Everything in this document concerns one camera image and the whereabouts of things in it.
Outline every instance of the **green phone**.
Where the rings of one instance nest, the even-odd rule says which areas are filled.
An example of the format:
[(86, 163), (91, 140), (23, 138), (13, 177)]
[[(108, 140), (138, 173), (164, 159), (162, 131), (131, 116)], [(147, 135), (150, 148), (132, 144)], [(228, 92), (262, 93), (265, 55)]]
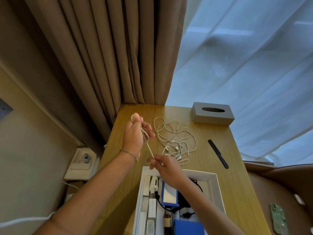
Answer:
[(269, 209), (271, 210), (273, 228), (275, 233), (279, 235), (288, 235), (288, 227), (286, 222), (285, 213), (279, 205), (269, 204)]

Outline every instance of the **wall socket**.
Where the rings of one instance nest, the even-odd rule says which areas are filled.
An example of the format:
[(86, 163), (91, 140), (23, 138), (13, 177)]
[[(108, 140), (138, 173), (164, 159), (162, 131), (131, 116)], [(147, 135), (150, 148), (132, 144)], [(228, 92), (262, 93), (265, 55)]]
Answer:
[(0, 98), (0, 120), (8, 115), (13, 109)]

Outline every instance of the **person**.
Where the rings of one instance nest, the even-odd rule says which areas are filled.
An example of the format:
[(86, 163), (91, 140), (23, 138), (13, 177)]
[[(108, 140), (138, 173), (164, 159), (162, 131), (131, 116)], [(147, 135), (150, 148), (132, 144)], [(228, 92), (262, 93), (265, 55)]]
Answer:
[[(34, 235), (88, 234), (90, 232), (111, 195), (135, 165), (136, 159), (140, 158), (140, 150), (143, 146), (141, 126), (150, 139), (155, 137), (151, 125), (135, 113), (133, 122), (129, 121), (125, 126), (123, 151), (120, 151), (49, 220), (45, 221)], [(147, 159), (151, 163), (150, 169), (156, 168), (168, 185), (182, 193), (208, 234), (244, 234), (237, 225), (204, 197), (198, 186), (183, 173), (175, 158), (165, 155), (154, 157), (155, 159), (152, 157)]]

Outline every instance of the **white sheer curtain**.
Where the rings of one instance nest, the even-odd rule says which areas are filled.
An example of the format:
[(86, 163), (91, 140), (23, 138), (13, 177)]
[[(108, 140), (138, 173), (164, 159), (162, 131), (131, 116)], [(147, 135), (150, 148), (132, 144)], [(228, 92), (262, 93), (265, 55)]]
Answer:
[(313, 0), (188, 0), (166, 105), (230, 105), (243, 159), (313, 163)]

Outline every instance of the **tabletop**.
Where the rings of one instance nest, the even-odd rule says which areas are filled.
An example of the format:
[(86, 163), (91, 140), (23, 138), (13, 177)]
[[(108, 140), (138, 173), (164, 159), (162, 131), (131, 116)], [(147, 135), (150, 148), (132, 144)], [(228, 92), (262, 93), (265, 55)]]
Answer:
[[(180, 127), (189, 127), (198, 146), (194, 152), (190, 153), (188, 156), (190, 161), (182, 165), (182, 169), (216, 173), (226, 215), (247, 235), (271, 234), (229, 126), (193, 122), (191, 108), (123, 104), (117, 115), (99, 170), (118, 154), (122, 146), (124, 127), (134, 113), (142, 116), (144, 121), (152, 125), (152, 128), (156, 117), (162, 117), (166, 122), (177, 119)], [(157, 120), (156, 127), (162, 123), (162, 120)], [(228, 163), (229, 169), (224, 168), (209, 145), (209, 139), (213, 140)], [(164, 148), (157, 138), (149, 141), (149, 146), (155, 154), (161, 154)], [(95, 222), (91, 234), (132, 234), (142, 167), (149, 166), (146, 162), (149, 156), (147, 146), (143, 145), (139, 161), (110, 198)]]

